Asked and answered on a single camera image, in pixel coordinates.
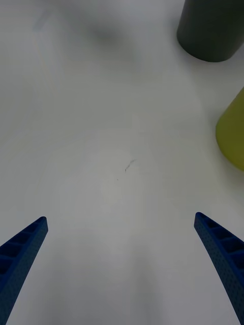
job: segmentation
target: yellow-green cylinder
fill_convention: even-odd
[[[216,140],[222,154],[244,170],[244,88],[220,117]]]

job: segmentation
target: yellow object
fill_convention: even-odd
[[[220,117],[216,140],[223,155],[244,170],[244,88]]]

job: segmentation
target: white table surface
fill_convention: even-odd
[[[193,224],[244,240],[244,174],[215,141],[243,50],[189,56],[183,2],[154,4],[98,40],[77,11],[35,30],[45,5],[0,3],[0,244],[49,225],[8,324],[239,324]]]

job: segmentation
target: dark gray cylinder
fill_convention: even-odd
[[[198,59],[229,59],[244,42],[244,0],[186,0],[177,38]]]

